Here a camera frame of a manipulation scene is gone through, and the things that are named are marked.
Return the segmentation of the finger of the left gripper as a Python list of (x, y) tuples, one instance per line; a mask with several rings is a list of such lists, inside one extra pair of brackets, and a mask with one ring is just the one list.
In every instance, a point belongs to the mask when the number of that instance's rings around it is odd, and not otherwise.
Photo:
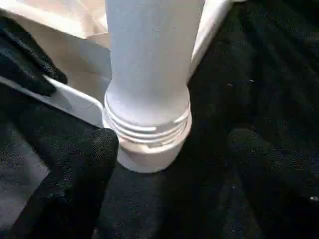
[(11, 81), (0, 83), (0, 106), (27, 142), (45, 158), (58, 158), (100, 126), (100, 103), (72, 87), (54, 82), (50, 97)]
[(14, 19), (0, 15), (0, 76), (34, 93), (50, 96), (56, 88), (46, 76), (68, 83), (66, 75)]

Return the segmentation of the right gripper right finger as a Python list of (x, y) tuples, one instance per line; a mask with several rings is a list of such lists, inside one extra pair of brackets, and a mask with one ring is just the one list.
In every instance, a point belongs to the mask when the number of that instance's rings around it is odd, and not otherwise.
[(256, 220), (269, 239), (319, 237), (319, 179), (247, 128), (227, 137)]

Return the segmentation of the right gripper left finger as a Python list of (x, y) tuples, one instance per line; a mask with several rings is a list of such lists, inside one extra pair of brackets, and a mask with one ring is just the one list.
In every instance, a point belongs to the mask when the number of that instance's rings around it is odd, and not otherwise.
[(10, 239), (90, 239), (115, 168), (119, 141), (109, 128), (73, 145), (29, 198)]

